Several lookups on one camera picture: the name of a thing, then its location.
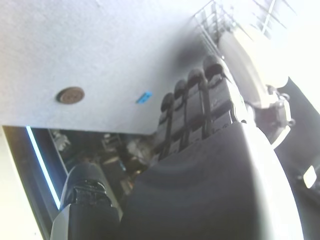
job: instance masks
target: brown button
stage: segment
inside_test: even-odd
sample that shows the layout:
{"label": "brown button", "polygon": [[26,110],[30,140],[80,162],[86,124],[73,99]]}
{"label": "brown button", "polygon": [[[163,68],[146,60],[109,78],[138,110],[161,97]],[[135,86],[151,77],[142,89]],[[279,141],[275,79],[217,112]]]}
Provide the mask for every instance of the brown button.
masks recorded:
{"label": "brown button", "polygon": [[85,96],[85,92],[82,88],[73,86],[63,89],[58,93],[56,99],[63,104],[75,104],[80,102]]}

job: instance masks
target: led light strip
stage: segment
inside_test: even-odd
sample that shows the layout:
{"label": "led light strip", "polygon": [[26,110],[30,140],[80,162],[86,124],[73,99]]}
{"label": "led light strip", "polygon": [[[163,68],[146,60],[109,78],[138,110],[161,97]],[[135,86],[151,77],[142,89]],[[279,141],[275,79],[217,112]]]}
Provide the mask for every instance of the led light strip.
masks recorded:
{"label": "led light strip", "polygon": [[40,150],[38,148],[38,145],[37,145],[37,142],[36,142],[36,139],[35,139],[35,136],[31,130],[31,127],[30,126],[26,126],[25,127],[28,134],[29,134],[29,137],[30,137],[30,140],[31,140],[31,143],[32,143],[32,146],[33,146],[33,149],[34,149],[34,152],[36,154],[36,157],[38,158],[38,161],[39,161],[39,164],[40,164],[40,167],[42,169],[42,172],[43,172],[43,175],[45,177],[45,180],[46,180],[46,183],[48,184],[49,186],[49,189],[50,189],[50,192],[52,194],[52,197],[54,199],[54,202],[55,202],[55,205],[58,209],[60,209],[60,200],[59,200],[59,197],[57,195],[57,192],[55,190],[55,187],[50,179],[50,176],[49,176],[49,173],[48,173],[48,170],[46,168],[46,165],[45,165],[45,162],[44,162],[44,159],[42,158],[41,156],[41,153],[40,153]]}

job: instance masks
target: wire basket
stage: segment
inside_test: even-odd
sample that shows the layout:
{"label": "wire basket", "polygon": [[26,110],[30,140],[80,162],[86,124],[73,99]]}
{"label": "wire basket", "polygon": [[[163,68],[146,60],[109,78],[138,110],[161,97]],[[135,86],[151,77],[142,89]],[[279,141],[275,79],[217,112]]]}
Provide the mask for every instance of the wire basket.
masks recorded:
{"label": "wire basket", "polygon": [[272,41],[280,40],[295,22],[297,13],[285,0],[212,0],[199,10],[194,19],[202,40],[211,53],[222,57],[217,47],[225,31],[253,26]]}

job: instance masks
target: white wall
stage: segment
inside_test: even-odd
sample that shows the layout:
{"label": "white wall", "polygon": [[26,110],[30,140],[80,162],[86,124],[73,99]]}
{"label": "white wall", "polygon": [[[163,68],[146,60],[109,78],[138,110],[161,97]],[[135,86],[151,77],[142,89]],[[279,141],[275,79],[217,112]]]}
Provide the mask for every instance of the white wall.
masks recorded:
{"label": "white wall", "polygon": [[1,126],[0,191],[0,239],[42,240]]}

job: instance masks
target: back of robotic hand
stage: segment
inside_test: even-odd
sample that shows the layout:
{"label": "back of robotic hand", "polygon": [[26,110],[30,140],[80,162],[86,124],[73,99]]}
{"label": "back of robotic hand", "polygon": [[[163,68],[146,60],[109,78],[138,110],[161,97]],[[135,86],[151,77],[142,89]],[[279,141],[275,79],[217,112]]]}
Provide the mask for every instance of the back of robotic hand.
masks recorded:
{"label": "back of robotic hand", "polygon": [[221,59],[163,98],[154,145],[120,223],[99,174],[71,171],[51,239],[64,224],[59,239],[303,239],[281,164]]}

